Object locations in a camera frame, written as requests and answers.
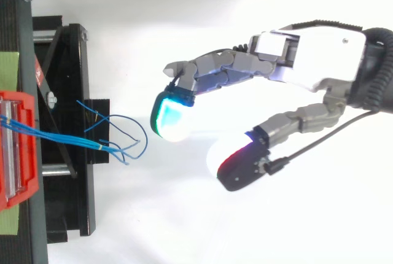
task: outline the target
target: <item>white surface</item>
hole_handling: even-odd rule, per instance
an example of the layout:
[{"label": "white surface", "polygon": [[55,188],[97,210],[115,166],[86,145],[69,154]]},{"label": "white surface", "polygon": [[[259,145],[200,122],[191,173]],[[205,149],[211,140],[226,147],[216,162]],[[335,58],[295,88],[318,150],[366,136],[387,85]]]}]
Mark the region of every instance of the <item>white surface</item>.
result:
[{"label": "white surface", "polygon": [[310,91],[328,78],[355,80],[366,41],[362,33],[329,26],[277,32],[299,36],[299,42],[293,68],[280,67],[270,79]]},{"label": "white surface", "polygon": [[[393,133],[391,115],[362,120],[236,193],[205,166],[217,132],[248,130],[320,95],[254,79],[199,96],[197,132],[184,142],[168,143],[149,128],[167,63],[315,18],[393,28],[387,1],[34,0],[34,14],[63,14],[89,30],[91,96],[111,98],[111,111],[137,118],[150,137],[130,166],[95,167],[97,229],[49,245],[50,263],[392,263],[392,142],[383,141]],[[358,113],[348,110],[345,119]],[[273,156],[318,136],[294,136]],[[111,139],[128,142],[115,131]]]}]

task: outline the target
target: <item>red plastic clip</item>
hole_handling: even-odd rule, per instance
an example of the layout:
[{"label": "red plastic clip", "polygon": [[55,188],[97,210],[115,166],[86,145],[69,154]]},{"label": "red plastic clip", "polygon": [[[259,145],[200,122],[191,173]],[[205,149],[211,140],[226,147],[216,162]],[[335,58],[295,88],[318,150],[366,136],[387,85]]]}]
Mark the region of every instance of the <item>red plastic clip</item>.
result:
[{"label": "red plastic clip", "polygon": [[[34,126],[34,97],[0,91],[0,113]],[[36,138],[0,127],[0,211],[30,198],[39,188]]]}]

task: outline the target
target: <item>black frame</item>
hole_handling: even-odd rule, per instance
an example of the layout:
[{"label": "black frame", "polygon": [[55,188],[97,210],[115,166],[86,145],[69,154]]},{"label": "black frame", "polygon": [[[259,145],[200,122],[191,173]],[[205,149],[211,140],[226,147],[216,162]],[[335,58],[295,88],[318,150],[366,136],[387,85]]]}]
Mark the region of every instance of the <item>black frame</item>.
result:
[{"label": "black frame", "polygon": [[[0,0],[0,52],[19,52],[18,90],[37,99],[31,3]],[[36,127],[39,128],[36,102]],[[17,236],[0,236],[1,263],[48,263],[41,143],[37,140],[39,190],[20,204]]]}]

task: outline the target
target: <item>thin blue wire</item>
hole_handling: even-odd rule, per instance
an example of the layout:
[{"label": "thin blue wire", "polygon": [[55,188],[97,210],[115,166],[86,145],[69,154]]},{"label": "thin blue wire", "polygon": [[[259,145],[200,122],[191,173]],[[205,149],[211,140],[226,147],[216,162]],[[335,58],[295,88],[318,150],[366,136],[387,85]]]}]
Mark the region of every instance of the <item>thin blue wire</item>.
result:
[{"label": "thin blue wire", "polygon": [[101,118],[103,118],[102,120],[98,121],[97,123],[95,123],[93,126],[87,128],[84,132],[87,132],[91,129],[93,129],[95,126],[101,124],[103,121],[107,120],[109,124],[111,124],[113,127],[115,127],[116,129],[118,129],[120,132],[122,132],[123,134],[127,135],[129,138],[131,138],[134,141],[137,141],[137,139],[135,139],[134,137],[132,137],[131,135],[129,135],[128,133],[124,132],[123,130],[121,130],[118,126],[116,126],[115,124],[113,124],[109,118],[111,117],[110,115],[108,115],[107,117],[101,115],[99,112],[94,111],[93,109],[90,109],[88,106],[84,105],[83,103],[81,103],[79,100],[76,101],[77,103],[79,103],[82,107],[84,107],[85,109],[87,109],[90,112],[93,112],[94,114],[100,116]]},{"label": "thin blue wire", "polygon": [[[21,134],[28,134],[37,138],[44,138],[53,142],[58,142],[58,143],[63,143],[63,144],[70,144],[70,145],[74,145],[74,146],[82,146],[82,147],[86,147],[89,149],[95,149],[95,150],[105,150],[106,152],[110,153],[111,155],[113,155],[116,159],[118,159],[118,161],[120,161],[121,163],[124,163],[125,165],[129,165],[129,163],[127,163],[125,161],[125,156],[136,160],[138,159],[145,151],[148,145],[148,137],[146,134],[145,129],[142,127],[142,125],[136,121],[133,118],[130,117],[126,117],[124,115],[110,115],[107,117],[104,117],[103,115],[101,115],[100,113],[93,111],[92,109],[90,109],[89,107],[85,106],[84,104],[82,104],[80,101],[77,101],[82,107],[86,108],[87,110],[99,115],[100,117],[102,117],[103,119],[100,120],[99,122],[95,123],[93,126],[91,126],[90,128],[86,129],[85,132],[93,129],[94,127],[98,126],[100,123],[102,123],[103,121],[107,121],[109,122],[112,126],[114,126],[116,129],[118,129],[120,132],[122,132],[123,134],[127,135],[128,137],[130,137],[132,140],[136,141],[134,144],[128,146],[128,147],[124,147],[121,148],[118,144],[114,143],[114,142],[110,142],[110,141],[105,141],[103,139],[100,139],[100,142],[103,143],[107,143],[107,144],[112,144],[113,146],[116,146],[117,149],[113,148],[113,147],[109,147],[109,146],[104,146],[98,142],[95,141],[91,141],[89,139],[85,139],[85,138],[80,138],[77,136],[71,136],[71,135],[64,135],[64,134],[55,134],[55,133],[49,133],[49,132],[44,132],[41,130],[37,130],[35,128],[32,128],[30,126],[27,126],[23,123],[20,123],[16,120],[9,120],[6,116],[0,115],[0,120],[1,120],[1,125],[4,128],[13,130],[15,132],[21,133]],[[146,144],[145,147],[143,149],[143,151],[137,156],[137,157],[133,157],[129,154],[127,154],[125,152],[126,149],[129,149],[133,146],[135,146],[136,144],[138,144],[140,141],[133,138],[131,135],[129,135],[128,133],[124,132],[123,130],[121,130],[119,127],[117,127],[116,125],[114,125],[112,122],[110,122],[109,118],[110,117],[122,117],[122,118],[127,118],[135,123],[137,123],[139,125],[139,127],[141,127],[141,129],[143,130],[143,133],[145,135],[146,138]],[[122,158],[123,160],[121,160],[115,153],[120,152],[122,154]]]},{"label": "thin blue wire", "polygon": [[77,103],[79,103],[82,107],[84,107],[84,108],[87,109],[88,111],[90,111],[90,112],[92,112],[92,113],[94,113],[94,114],[97,114],[97,115],[99,115],[101,118],[103,118],[102,120],[98,121],[98,122],[95,123],[93,126],[91,126],[90,128],[86,129],[85,132],[88,131],[88,130],[93,129],[95,126],[98,126],[100,123],[102,123],[103,121],[107,120],[112,126],[114,126],[116,129],[118,129],[120,132],[126,134],[127,136],[129,136],[130,138],[132,138],[132,140],[136,141],[135,138],[131,137],[129,134],[127,134],[126,132],[124,132],[123,130],[121,130],[119,127],[117,127],[116,125],[114,125],[114,124],[109,120],[109,118],[111,118],[111,117],[127,118],[128,120],[131,120],[131,121],[135,122],[136,124],[138,124],[138,126],[141,127],[141,129],[142,129],[142,131],[143,131],[143,133],[144,133],[144,135],[145,135],[145,139],[146,139],[145,147],[143,148],[142,152],[141,152],[136,158],[135,158],[135,157],[132,157],[131,155],[128,155],[127,153],[125,153],[125,155],[128,156],[129,158],[132,158],[132,159],[138,159],[138,158],[141,157],[141,155],[144,154],[144,152],[145,152],[146,149],[147,149],[147,145],[148,145],[148,143],[149,143],[149,138],[147,137],[147,134],[146,134],[145,129],[143,128],[143,126],[142,126],[137,120],[135,120],[135,119],[133,119],[133,118],[130,118],[130,117],[127,117],[127,116],[125,116],[125,115],[108,115],[107,117],[104,117],[104,116],[101,115],[99,112],[96,112],[96,111],[94,111],[93,109],[90,109],[88,106],[86,106],[86,105],[84,105],[83,103],[81,103],[79,100],[77,100]]}]

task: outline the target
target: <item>robotic hand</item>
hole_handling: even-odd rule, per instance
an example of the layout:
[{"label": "robotic hand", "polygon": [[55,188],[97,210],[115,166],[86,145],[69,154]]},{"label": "robotic hand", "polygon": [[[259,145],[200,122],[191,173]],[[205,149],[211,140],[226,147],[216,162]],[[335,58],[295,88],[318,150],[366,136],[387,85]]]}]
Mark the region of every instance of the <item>robotic hand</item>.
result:
[{"label": "robotic hand", "polygon": [[[311,92],[326,91],[322,103],[272,116],[240,136],[229,156],[213,158],[217,178],[234,191],[283,169],[293,158],[363,117],[379,111],[392,113],[393,32],[382,28],[362,31],[333,21],[299,23],[253,36],[248,46],[170,63],[164,73],[174,79],[158,95],[150,123],[158,135],[170,141],[186,137],[184,119],[197,95],[254,76]],[[335,126],[346,106],[369,112],[289,157],[269,160],[269,150],[291,134]]]}]

